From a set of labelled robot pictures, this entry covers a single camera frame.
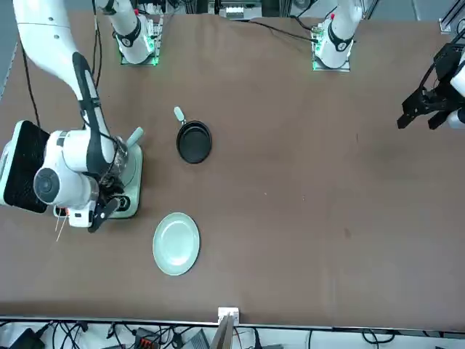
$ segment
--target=frying pan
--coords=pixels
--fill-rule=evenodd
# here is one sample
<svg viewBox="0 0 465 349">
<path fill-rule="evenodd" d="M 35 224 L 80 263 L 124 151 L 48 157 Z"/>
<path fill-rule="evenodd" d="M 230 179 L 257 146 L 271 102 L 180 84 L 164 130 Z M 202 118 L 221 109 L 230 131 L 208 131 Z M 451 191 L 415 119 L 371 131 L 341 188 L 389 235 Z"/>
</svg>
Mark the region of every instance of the frying pan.
<svg viewBox="0 0 465 349">
<path fill-rule="evenodd" d="M 210 154 L 211 133 L 200 121 L 186 121 L 180 107 L 174 107 L 174 115 L 181 123 L 176 147 L 180 156 L 189 164 L 199 164 Z"/>
</svg>

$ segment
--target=light green plate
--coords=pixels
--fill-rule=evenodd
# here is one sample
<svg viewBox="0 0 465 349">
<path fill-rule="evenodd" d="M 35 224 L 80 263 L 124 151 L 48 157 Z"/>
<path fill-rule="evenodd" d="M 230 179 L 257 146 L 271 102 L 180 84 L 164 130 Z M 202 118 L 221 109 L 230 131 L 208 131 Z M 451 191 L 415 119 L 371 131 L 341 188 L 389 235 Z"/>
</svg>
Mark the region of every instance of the light green plate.
<svg viewBox="0 0 465 349">
<path fill-rule="evenodd" d="M 201 246 L 197 225 L 184 213 L 168 214 L 153 236 L 153 258 L 164 273 L 177 276 L 194 265 Z"/>
</svg>

